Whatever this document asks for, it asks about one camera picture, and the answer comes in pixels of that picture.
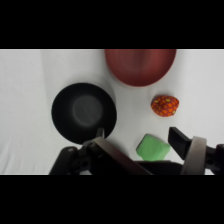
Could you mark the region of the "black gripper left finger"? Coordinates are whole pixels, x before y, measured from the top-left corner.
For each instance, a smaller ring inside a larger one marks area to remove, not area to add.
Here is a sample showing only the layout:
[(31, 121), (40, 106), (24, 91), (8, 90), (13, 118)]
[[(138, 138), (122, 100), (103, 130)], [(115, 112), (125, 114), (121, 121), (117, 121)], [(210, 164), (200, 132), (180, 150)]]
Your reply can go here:
[(130, 159), (104, 137), (99, 128), (96, 137), (76, 147), (63, 148), (51, 168), (50, 175), (80, 175), (89, 171), (93, 175), (151, 175), (151, 172)]

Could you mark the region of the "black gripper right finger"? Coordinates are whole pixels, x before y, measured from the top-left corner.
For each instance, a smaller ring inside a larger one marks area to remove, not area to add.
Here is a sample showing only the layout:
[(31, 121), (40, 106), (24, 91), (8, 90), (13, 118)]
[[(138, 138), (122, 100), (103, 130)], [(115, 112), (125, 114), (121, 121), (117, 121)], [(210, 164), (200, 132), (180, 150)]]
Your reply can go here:
[(169, 128), (168, 143), (184, 161), (182, 175), (204, 175), (206, 169), (224, 175), (224, 144), (209, 147), (205, 138), (190, 139), (176, 127)]

